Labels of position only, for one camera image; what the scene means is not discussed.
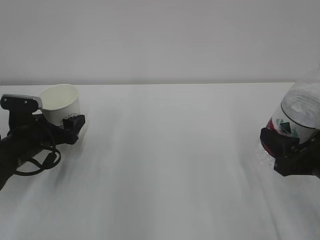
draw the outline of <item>white wall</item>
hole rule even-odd
[[[290,81],[319,0],[1,0],[0,84]]]

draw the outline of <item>white tablecloth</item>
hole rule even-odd
[[[79,141],[58,147],[57,167],[9,179],[0,239],[319,240],[320,180],[282,177],[255,153],[291,85],[77,86]]]

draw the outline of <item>plastic bottle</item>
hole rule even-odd
[[[266,127],[281,135],[300,138],[300,144],[320,129],[320,68],[298,79]],[[257,151],[261,163],[268,166],[274,163],[274,158],[266,155],[261,143]]]

